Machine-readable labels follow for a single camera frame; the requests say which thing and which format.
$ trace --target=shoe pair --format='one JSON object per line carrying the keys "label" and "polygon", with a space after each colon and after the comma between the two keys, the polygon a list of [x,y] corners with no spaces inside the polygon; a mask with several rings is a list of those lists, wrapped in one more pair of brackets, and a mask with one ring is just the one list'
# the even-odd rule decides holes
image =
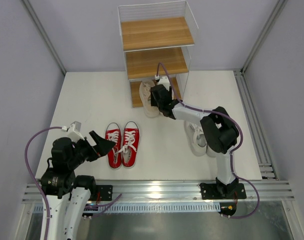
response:
{"label": "shoe pair", "polygon": [[122,136],[118,124],[112,122],[105,132],[105,139],[115,142],[114,148],[107,154],[108,164],[113,169],[118,169],[121,164],[131,168],[135,164],[136,153],[140,141],[140,131],[135,122],[126,124],[123,131],[123,146],[121,147]]}

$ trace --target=clear acrylic panel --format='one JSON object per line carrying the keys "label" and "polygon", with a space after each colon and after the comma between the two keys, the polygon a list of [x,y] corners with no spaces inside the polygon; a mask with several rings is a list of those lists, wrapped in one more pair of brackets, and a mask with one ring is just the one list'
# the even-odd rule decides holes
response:
{"label": "clear acrylic panel", "polygon": [[[237,215],[253,210],[255,202],[239,202]],[[39,240],[42,214],[33,213],[26,240]],[[106,214],[82,220],[77,240],[293,240],[281,201],[261,202],[246,219],[226,219],[216,212]]]}

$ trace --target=black mounting bracket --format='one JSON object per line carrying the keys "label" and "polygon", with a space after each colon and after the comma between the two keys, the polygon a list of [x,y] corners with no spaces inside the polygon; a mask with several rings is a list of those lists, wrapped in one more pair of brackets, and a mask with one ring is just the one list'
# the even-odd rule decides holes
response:
{"label": "black mounting bracket", "polygon": [[99,195],[100,201],[112,201],[113,186],[112,185],[96,185],[96,193],[92,194],[89,201],[96,201]]}
{"label": "black mounting bracket", "polygon": [[221,200],[221,199],[231,199],[235,198],[235,194],[237,194],[237,199],[246,199],[246,192],[244,184],[239,183],[236,187],[229,192],[227,195],[222,195],[217,189],[217,183],[201,183],[201,195],[202,200]]}

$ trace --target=shoe rack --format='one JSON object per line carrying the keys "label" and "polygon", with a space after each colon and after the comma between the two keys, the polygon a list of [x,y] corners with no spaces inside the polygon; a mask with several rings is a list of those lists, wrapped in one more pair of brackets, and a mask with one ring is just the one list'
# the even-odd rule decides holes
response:
{"label": "shoe rack", "polygon": [[[181,97],[188,79],[198,26],[185,0],[118,7],[127,79],[132,106],[143,107],[142,81],[154,79],[162,62]],[[161,76],[165,72],[160,68]]]}

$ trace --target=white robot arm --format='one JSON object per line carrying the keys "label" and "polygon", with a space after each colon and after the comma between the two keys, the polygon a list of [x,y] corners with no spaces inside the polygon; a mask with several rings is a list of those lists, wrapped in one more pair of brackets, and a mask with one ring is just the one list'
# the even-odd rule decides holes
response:
{"label": "white robot arm", "polygon": [[86,203],[96,194],[93,176],[79,175],[74,170],[83,162],[92,162],[112,150],[115,143],[101,138],[94,131],[89,134],[97,145],[91,146],[81,135],[81,123],[74,122],[63,128],[67,138],[62,137],[53,142],[51,150],[52,167],[48,168],[40,179],[42,190],[49,205],[49,226],[46,227],[46,204],[43,199],[43,221],[41,237],[47,232],[48,240],[75,240],[77,228],[82,218]]}
{"label": "white robot arm", "polygon": [[[186,106],[177,99],[172,99],[172,90],[164,79],[160,83],[151,88],[151,105],[157,107],[165,117],[201,126],[209,148],[208,154],[217,159],[216,184],[209,186],[204,183],[201,186],[208,189],[208,192],[214,193],[216,199],[233,199],[235,191],[242,185],[235,177],[231,165],[232,150],[235,148],[239,136],[237,127],[223,107],[200,110],[196,107]],[[204,194],[205,192],[203,191],[202,198],[208,199],[209,196]],[[238,196],[239,199],[246,198],[246,195],[238,194]]]}

